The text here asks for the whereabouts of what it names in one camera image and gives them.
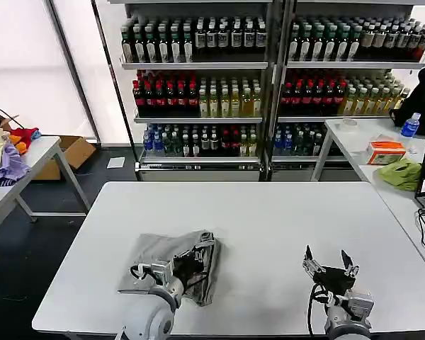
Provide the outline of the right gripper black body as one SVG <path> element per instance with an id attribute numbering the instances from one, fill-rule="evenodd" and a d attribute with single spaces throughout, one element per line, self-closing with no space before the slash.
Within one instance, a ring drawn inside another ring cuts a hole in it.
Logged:
<path id="1" fill-rule="evenodd" d="M 313 281 L 333 294 L 344 294 L 354 286 L 356 278 L 346 275 L 344 269 L 325 266 L 323 271 L 314 273 Z"/>

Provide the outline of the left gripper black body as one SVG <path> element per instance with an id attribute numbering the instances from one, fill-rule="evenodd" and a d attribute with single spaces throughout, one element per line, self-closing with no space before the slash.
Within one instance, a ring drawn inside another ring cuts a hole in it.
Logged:
<path id="1" fill-rule="evenodd" d="M 194 275 L 202 272 L 202 259 L 198 259 L 196 251 L 187 251 L 173 258 L 173 275 L 181 282 L 188 282 Z"/>

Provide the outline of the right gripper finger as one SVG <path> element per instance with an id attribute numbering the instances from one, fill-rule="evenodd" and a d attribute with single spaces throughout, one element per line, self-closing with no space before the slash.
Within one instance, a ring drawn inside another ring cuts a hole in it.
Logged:
<path id="1" fill-rule="evenodd" d="M 326 269 L 313 258 L 312 251 L 309 245 L 306 246 L 305 255 L 302 260 L 302 267 L 308 275 L 326 272 Z"/>
<path id="2" fill-rule="evenodd" d="M 341 257 L 344 264 L 345 275 L 348 277 L 356 277 L 359 272 L 359 265 L 355 265 L 352 258 L 344 250 L 341 250 Z"/>

